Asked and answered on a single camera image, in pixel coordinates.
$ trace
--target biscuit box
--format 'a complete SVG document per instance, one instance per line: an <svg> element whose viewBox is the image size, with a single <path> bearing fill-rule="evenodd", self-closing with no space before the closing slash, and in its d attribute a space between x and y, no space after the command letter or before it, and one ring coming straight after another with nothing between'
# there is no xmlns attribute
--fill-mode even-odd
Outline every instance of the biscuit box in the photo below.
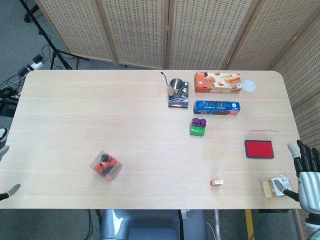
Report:
<svg viewBox="0 0 320 240"><path fill-rule="evenodd" d="M237 73L197 72L194 76L194 91L197 93L238 94L241 88Z"/></svg>
<svg viewBox="0 0 320 240"><path fill-rule="evenodd" d="M193 106L195 114L237 115L240 104L237 101L201 101L197 100Z"/></svg>

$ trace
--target shoe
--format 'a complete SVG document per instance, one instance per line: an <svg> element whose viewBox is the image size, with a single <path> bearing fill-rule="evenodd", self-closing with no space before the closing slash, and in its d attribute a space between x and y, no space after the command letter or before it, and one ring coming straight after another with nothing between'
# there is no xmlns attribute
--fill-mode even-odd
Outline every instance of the shoe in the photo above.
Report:
<svg viewBox="0 0 320 240"><path fill-rule="evenodd" d="M0 143L3 143L7 140L8 133L9 133L8 128L0 128Z"/></svg>

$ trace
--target table leg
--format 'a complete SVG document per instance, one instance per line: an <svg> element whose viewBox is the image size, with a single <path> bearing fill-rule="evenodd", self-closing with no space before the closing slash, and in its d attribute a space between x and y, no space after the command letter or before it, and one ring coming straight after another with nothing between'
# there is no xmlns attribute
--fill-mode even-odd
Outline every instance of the table leg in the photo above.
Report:
<svg viewBox="0 0 320 240"><path fill-rule="evenodd" d="M219 210L214 210L214 220L215 220L215 237L216 240L221 240L221 234L220 234L220 220L219 220Z"/></svg>

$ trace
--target white lid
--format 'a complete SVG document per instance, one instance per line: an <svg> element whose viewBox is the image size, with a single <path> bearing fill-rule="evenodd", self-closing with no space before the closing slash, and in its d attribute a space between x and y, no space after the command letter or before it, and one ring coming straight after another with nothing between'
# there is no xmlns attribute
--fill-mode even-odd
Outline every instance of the white lid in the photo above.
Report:
<svg viewBox="0 0 320 240"><path fill-rule="evenodd" d="M241 85L243 90L245 90L246 92L252 93L256 90L256 84L252 80L246 79L241 83Z"/></svg>

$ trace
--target orange snack box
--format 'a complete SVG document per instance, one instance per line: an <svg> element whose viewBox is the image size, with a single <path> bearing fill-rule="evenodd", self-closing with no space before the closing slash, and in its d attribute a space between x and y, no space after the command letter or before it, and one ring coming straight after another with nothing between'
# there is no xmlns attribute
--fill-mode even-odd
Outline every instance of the orange snack box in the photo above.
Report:
<svg viewBox="0 0 320 240"><path fill-rule="evenodd" d="M238 94L241 88L238 73L197 72L194 76L194 91L197 93Z"/></svg>

